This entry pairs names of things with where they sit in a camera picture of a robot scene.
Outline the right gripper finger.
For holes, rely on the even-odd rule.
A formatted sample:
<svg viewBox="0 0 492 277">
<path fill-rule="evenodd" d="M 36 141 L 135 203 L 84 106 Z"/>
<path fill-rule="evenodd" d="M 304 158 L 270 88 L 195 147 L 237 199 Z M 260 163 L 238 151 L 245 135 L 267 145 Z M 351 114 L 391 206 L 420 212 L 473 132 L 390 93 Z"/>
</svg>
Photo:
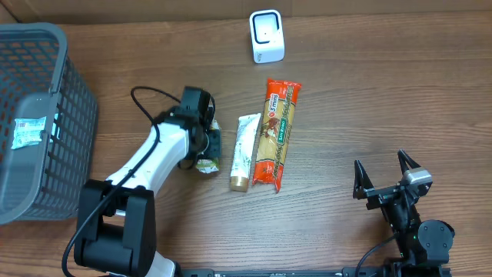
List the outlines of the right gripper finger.
<svg viewBox="0 0 492 277">
<path fill-rule="evenodd" d="M 366 199 L 374 191 L 374 186 L 360 160 L 354 161 L 354 199 Z"/>
<path fill-rule="evenodd" d="M 403 174 L 410 169 L 420 168 L 420 165 L 415 162 L 403 149 L 398 150 L 397 157 L 400 164 L 401 172 Z"/>
</svg>

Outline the green snack packet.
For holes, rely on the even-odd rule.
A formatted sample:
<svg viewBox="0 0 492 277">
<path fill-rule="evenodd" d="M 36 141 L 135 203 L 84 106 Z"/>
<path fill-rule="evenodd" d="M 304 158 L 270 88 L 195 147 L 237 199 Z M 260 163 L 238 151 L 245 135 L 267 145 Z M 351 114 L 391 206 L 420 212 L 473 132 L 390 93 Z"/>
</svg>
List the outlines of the green snack packet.
<svg viewBox="0 0 492 277">
<path fill-rule="evenodd" d="M 220 125 L 217 120 L 214 118 L 211 123 L 211 130 L 220 131 Z M 219 158 L 214 159 L 199 159 L 195 168 L 204 174 L 211 174 L 213 172 L 218 172 L 220 170 L 220 162 Z"/>
</svg>

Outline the white cream tube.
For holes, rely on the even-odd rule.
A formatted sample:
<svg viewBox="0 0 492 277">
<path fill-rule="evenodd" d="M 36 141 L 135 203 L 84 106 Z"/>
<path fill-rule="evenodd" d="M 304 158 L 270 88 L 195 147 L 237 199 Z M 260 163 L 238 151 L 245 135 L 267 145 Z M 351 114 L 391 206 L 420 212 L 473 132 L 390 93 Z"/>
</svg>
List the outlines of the white cream tube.
<svg viewBox="0 0 492 277">
<path fill-rule="evenodd" d="M 238 130 L 231 166 L 230 188 L 236 192 L 248 190 L 252 153 L 261 113 L 238 118 Z"/>
</svg>

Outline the orange spaghetti packet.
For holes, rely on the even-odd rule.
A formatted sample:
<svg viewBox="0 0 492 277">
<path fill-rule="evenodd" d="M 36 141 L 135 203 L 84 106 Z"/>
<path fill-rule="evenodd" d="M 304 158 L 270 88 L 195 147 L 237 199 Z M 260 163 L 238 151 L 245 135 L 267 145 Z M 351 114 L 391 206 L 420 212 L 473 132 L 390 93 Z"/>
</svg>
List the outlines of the orange spaghetti packet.
<svg viewBox="0 0 492 277">
<path fill-rule="evenodd" d="M 301 83 L 267 80 L 264 112 L 254 165 L 253 185 L 274 185 L 280 192 Z"/>
</svg>

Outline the teal wet wipes packet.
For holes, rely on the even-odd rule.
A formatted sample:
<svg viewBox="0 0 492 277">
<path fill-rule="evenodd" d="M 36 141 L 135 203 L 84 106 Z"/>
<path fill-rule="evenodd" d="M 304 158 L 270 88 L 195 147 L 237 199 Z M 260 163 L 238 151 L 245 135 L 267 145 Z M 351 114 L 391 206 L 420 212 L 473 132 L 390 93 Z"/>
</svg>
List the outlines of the teal wet wipes packet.
<svg viewBox="0 0 492 277">
<path fill-rule="evenodd" d="M 45 130 L 47 117 L 16 118 L 12 140 L 12 150 L 27 146 L 38 145 L 42 141 L 42 131 Z"/>
</svg>

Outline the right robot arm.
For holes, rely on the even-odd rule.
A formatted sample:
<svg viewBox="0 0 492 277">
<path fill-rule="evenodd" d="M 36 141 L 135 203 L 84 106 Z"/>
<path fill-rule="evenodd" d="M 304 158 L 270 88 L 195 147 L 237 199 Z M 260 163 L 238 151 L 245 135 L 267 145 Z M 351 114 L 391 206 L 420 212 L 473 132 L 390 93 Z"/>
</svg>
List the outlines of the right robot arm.
<svg viewBox="0 0 492 277">
<path fill-rule="evenodd" d="M 441 220 L 421 220 L 418 200 L 425 196 L 433 179 L 425 167 L 415 162 L 403 149 L 397 152 L 402 178 L 395 185 L 376 189 L 360 160 L 354 161 L 355 199 L 366 199 L 368 210 L 380 209 L 391 227 L 392 236 L 374 246 L 354 268 L 354 276 L 450 276 L 444 268 L 455 231 Z M 390 242 L 396 242 L 398 258 L 387 258 L 379 267 L 365 267 L 364 262 L 374 252 Z"/>
</svg>

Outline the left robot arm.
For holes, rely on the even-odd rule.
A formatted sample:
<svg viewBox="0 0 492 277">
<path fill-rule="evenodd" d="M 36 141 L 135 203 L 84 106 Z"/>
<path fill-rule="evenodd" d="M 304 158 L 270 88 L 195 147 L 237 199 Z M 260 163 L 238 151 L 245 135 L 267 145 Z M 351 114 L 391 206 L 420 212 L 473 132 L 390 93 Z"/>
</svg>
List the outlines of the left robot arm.
<svg viewBox="0 0 492 277">
<path fill-rule="evenodd" d="M 174 276 L 178 265 L 157 250 L 155 196 L 183 160 L 196 163 L 220 145 L 214 109 L 175 107 L 151 121 L 148 137 L 117 172 L 88 180 L 77 231 L 66 251 L 77 265 L 110 276 Z"/>
</svg>

